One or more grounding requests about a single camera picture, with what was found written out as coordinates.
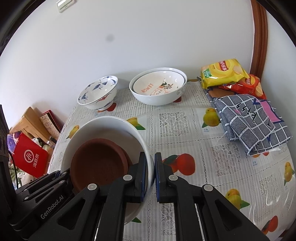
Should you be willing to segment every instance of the fruit print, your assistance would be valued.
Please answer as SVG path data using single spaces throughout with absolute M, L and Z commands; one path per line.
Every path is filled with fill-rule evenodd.
M 142 127 L 139 123 L 138 123 L 138 118 L 137 117 L 132 117 L 127 119 L 127 121 L 129 123 L 131 123 L 137 130 L 146 130 L 144 127 Z
M 173 101 L 174 103 L 178 103 L 178 102 L 181 102 L 181 96 L 178 98 L 178 99 L 176 99 L 175 101 Z
M 135 218 L 132 220 L 132 222 L 134 222 L 134 223 L 141 223 L 141 220 L 138 219 L 137 217 L 135 217 Z
M 68 138 L 71 139 L 74 136 L 74 134 L 76 133 L 76 131 L 78 131 L 78 130 L 79 130 L 79 125 L 74 126 L 66 139 L 68 139 Z
M 190 176 L 195 172 L 195 161 L 191 155 L 184 153 L 178 156 L 176 161 L 178 169 L 183 175 Z
M 114 111 L 115 107 L 116 107 L 116 103 L 113 103 L 108 109 L 106 109 L 106 111 L 109 111 L 109 112 Z
M 263 155 L 264 156 L 268 156 L 269 155 L 269 151 L 263 152 Z M 260 154 L 253 155 L 252 157 L 257 158 L 258 156 L 260 156 Z
M 278 224 L 279 224 L 279 219 L 277 216 L 274 216 L 269 222 L 268 231 L 274 232 L 276 230 Z
M 183 175 L 190 176 L 195 172 L 194 158 L 187 153 L 171 155 L 164 159 L 163 163 L 169 165 L 173 173 L 179 170 Z
M 284 186 L 286 185 L 287 182 L 291 181 L 292 176 L 295 174 L 295 171 L 291 167 L 291 163 L 288 161 L 285 164 L 285 174 L 284 174 Z
M 279 224 L 279 219 L 277 216 L 274 216 L 271 220 L 269 220 L 265 226 L 261 229 L 261 232 L 263 232 L 265 235 L 268 232 L 274 232 Z
M 220 119 L 214 108 L 206 109 L 203 121 L 204 123 L 202 124 L 202 128 L 206 126 L 217 126 L 220 123 Z
M 230 189 L 226 195 L 226 199 L 232 203 L 238 210 L 240 210 L 243 207 L 247 207 L 250 204 L 244 200 L 242 200 L 240 193 L 237 189 Z

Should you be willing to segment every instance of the screw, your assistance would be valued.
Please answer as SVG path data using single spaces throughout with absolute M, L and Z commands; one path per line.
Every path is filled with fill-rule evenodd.
M 90 191 L 95 190 L 95 189 L 96 189 L 96 184 L 94 184 L 94 183 L 89 184 L 89 185 L 87 186 L 87 189 L 90 190 Z
M 168 178 L 169 178 L 171 181 L 176 181 L 176 180 L 178 180 L 178 176 L 176 176 L 176 175 L 170 175 Z
M 213 186 L 207 184 L 207 185 L 204 185 L 204 189 L 205 189 L 206 191 L 208 191 L 208 192 L 211 192 L 211 191 L 213 191 Z
M 133 179 L 133 177 L 132 177 L 131 175 L 124 175 L 124 176 L 123 176 L 123 179 L 124 179 L 125 181 L 130 181 L 130 180 Z

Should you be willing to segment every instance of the stacked bowls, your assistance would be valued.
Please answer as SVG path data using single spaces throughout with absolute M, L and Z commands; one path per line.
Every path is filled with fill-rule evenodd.
M 185 90 L 187 76 L 178 69 L 156 68 L 134 77 L 129 89 L 140 102 L 164 105 L 177 100 Z
M 147 160 L 144 200 L 127 203 L 125 223 L 128 223 L 145 205 L 154 182 L 154 162 L 149 148 L 131 123 L 115 116 L 101 116 L 86 123 L 70 139 L 61 172 L 70 168 L 76 191 L 91 183 L 104 185 L 126 174 L 128 166 L 138 163 L 140 152 L 145 153 Z

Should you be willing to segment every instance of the yellow chip bag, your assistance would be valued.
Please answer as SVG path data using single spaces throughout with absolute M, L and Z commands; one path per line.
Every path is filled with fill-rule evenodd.
M 228 59 L 202 67 L 202 87 L 236 83 L 242 78 L 248 78 L 248 74 L 235 59 Z

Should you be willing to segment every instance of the yellow lemon print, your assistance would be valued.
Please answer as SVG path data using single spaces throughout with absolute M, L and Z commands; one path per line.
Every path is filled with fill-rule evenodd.
M 206 126 L 217 126 L 220 123 L 220 119 L 214 108 L 206 109 L 203 121 L 204 123 L 202 124 L 202 128 Z
M 138 118 L 137 117 L 132 117 L 127 119 L 127 121 L 129 123 L 131 123 L 137 130 L 146 130 L 144 127 L 142 127 L 139 123 L 138 123 Z
M 74 126 L 66 139 L 68 139 L 68 138 L 71 139 L 74 136 L 74 134 L 76 133 L 76 131 L 78 131 L 78 130 L 79 130 L 79 125 Z
M 286 185 L 287 182 L 291 181 L 292 176 L 295 174 L 295 171 L 291 167 L 291 163 L 288 161 L 285 164 L 285 173 L 284 173 L 284 186 Z
M 238 210 L 240 210 L 243 207 L 247 207 L 250 204 L 244 200 L 242 200 L 240 193 L 237 189 L 230 189 L 225 197 L 227 198 L 228 201 L 232 203 Z

